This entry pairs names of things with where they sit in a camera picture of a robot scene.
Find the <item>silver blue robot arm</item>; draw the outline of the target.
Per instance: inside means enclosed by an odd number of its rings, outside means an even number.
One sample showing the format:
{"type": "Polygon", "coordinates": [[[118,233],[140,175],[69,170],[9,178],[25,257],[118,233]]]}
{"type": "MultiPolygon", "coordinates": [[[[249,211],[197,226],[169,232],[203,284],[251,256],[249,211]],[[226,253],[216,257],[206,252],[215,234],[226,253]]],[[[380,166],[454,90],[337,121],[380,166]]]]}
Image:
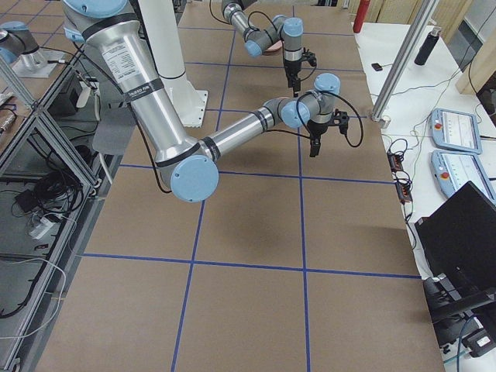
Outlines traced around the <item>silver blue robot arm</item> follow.
{"type": "Polygon", "coordinates": [[[288,87],[297,97],[301,90],[301,79],[298,76],[304,60],[302,36],[303,21],[297,17],[276,15],[269,19],[265,29],[256,27],[245,13],[245,9],[254,1],[222,1],[222,15],[228,24],[241,33],[246,51],[251,57],[259,57],[276,42],[283,46],[283,65],[288,87]]]}
{"type": "Polygon", "coordinates": [[[65,1],[67,36],[96,48],[156,150],[155,166],[179,199],[202,202],[217,188],[221,156],[279,123],[297,129],[331,122],[340,80],[320,74],[314,88],[295,98],[274,98],[231,126],[196,139],[189,136],[138,36],[140,21],[128,1],[65,1]]]}

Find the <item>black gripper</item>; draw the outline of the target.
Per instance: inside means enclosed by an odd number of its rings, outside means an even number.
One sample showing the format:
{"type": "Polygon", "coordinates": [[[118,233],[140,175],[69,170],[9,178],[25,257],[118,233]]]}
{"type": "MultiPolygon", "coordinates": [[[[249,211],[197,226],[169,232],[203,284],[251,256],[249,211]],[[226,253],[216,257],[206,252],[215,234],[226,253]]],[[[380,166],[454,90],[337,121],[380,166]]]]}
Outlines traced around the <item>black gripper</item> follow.
{"type": "Polygon", "coordinates": [[[308,121],[308,131],[310,134],[310,157],[317,157],[321,148],[321,139],[320,137],[327,132],[330,127],[329,122],[315,122],[312,120],[308,121]]]}
{"type": "Polygon", "coordinates": [[[301,61],[284,59],[284,71],[288,81],[288,88],[292,88],[293,96],[298,97],[301,91],[301,79],[295,75],[298,75],[301,71],[301,61]]]}

